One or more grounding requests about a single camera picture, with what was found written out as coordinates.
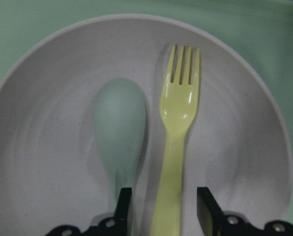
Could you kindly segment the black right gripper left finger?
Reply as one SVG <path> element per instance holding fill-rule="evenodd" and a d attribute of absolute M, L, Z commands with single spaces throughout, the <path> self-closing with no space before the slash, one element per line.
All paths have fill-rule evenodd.
<path fill-rule="evenodd" d="M 84 232 L 76 226 L 61 225 L 52 229 L 46 236 L 128 236 L 131 197 L 132 188 L 122 188 L 113 216 L 102 219 Z"/>

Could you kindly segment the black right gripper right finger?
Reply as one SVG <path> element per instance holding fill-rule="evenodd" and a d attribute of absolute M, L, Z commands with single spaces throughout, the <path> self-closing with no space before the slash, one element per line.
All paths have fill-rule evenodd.
<path fill-rule="evenodd" d="M 244 215 L 223 211 L 208 187 L 197 188 L 197 218 L 205 236 L 293 236 L 293 224 L 274 220 L 263 229 L 253 226 Z"/>

